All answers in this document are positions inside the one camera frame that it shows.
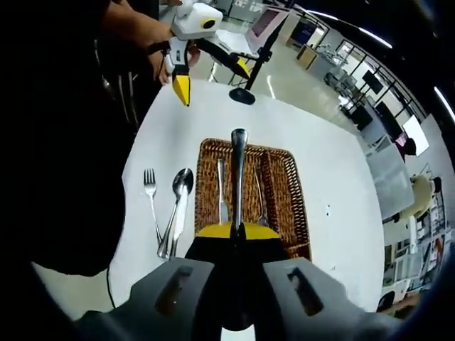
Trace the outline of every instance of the person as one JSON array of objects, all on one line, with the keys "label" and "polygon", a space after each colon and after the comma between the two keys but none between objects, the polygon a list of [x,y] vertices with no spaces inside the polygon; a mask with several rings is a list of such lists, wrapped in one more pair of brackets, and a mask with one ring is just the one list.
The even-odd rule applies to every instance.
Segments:
[{"label": "person", "polygon": [[398,142],[395,142],[395,145],[397,146],[403,161],[406,161],[406,155],[415,156],[417,153],[417,146],[412,138],[407,139],[403,146]]},{"label": "person", "polygon": [[[121,0],[120,6],[159,20],[159,5],[180,6],[181,0]],[[152,102],[169,75],[164,67],[161,51],[146,56],[137,45],[111,33],[102,34],[97,40],[97,53],[103,76],[122,103],[125,117],[137,131]],[[190,49],[189,66],[199,59],[197,48]]]},{"label": "person", "polygon": [[32,4],[24,91],[33,125],[28,145],[39,167],[21,250],[46,268],[94,276],[109,266],[122,232],[122,172],[134,140],[103,87],[94,39],[109,32],[145,52],[172,33],[109,0]]},{"label": "person", "polygon": [[433,195],[441,192],[441,178],[439,176],[432,180],[424,175],[417,175],[411,178],[412,192],[414,193],[414,203],[394,216],[394,221],[407,219],[414,216],[420,218],[431,206]]}]

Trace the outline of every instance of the floor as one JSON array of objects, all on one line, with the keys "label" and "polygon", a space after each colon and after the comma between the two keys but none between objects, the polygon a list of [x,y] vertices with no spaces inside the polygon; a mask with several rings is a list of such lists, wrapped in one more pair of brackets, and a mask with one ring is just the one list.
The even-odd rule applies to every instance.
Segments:
[{"label": "floor", "polygon": [[[223,28],[231,31],[247,30],[247,26],[238,23],[223,25]],[[279,99],[326,119],[357,136],[360,145],[367,148],[353,124],[338,110],[338,94],[299,66],[297,52],[286,47],[283,39],[275,43],[272,52],[272,59],[262,66],[252,91]],[[212,66],[211,57],[202,53],[199,63],[191,70],[191,77],[207,80]],[[214,76],[218,82],[227,84],[232,73],[224,67],[217,66]],[[72,319],[80,318],[87,310],[112,309],[107,294],[105,271],[94,278],[84,278],[58,274],[39,266],[36,268],[51,295]]]}]

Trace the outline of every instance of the cutlery tray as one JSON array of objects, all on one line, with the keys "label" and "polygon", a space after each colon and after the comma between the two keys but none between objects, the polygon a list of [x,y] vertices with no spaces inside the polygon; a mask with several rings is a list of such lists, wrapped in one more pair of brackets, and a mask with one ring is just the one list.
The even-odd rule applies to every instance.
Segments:
[{"label": "cutlery tray", "polygon": [[[196,176],[195,230],[218,223],[219,158],[225,159],[225,202],[232,221],[232,180],[230,141],[206,139],[200,145]],[[261,215],[255,167],[262,172],[261,192],[267,208],[269,227],[278,232],[291,258],[311,260],[304,199],[294,157],[288,151],[247,145],[243,173],[243,221],[256,223]]]}]

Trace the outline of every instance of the white table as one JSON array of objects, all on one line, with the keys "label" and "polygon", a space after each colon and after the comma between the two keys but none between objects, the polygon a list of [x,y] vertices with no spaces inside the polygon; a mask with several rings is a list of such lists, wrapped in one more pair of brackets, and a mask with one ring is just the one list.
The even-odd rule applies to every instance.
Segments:
[{"label": "white table", "polygon": [[[249,132],[249,143],[282,148],[296,160],[303,188],[313,262],[347,288],[348,297],[374,311],[381,294],[384,238],[373,179],[357,139],[313,114],[278,100],[256,96],[247,106],[228,97],[231,87],[193,80],[190,107],[164,87],[137,134],[124,169],[127,210],[124,231],[110,267],[116,305],[130,288],[153,271],[156,235],[143,189],[145,168],[154,168],[158,190],[157,220],[165,229],[174,204],[175,174],[189,167],[196,173],[200,143],[230,139],[235,128]],[[194,191],[177,256],[194,238]]]}]

